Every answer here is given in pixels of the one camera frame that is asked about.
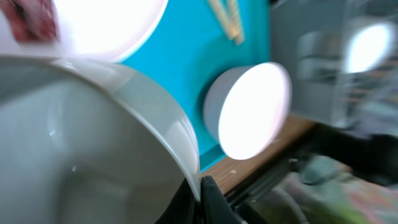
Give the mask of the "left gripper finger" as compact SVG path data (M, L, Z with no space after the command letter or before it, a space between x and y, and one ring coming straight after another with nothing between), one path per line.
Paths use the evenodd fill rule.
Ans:
M211 176L201 179L201 201L197 202L186 180L182 182L155 224L240 224Z

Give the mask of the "grey bowl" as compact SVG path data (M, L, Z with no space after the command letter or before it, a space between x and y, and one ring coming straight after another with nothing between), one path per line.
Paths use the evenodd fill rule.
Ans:
M1 222L155 223L200 203L193 126L127 66L1 58Z

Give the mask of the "red wrapper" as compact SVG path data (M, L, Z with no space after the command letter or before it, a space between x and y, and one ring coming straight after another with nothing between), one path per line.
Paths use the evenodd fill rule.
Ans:
M55 42L58 25L52 0L1 0L1 11L18 42Z

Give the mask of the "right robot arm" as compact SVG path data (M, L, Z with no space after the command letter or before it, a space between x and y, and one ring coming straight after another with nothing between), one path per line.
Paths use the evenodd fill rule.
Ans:
M397 139L377 134L358 138L317 124L308 133L304 147L290 158L290 169L298 172L315 158L330 157L347 165L356 177L381 186L397 184Z

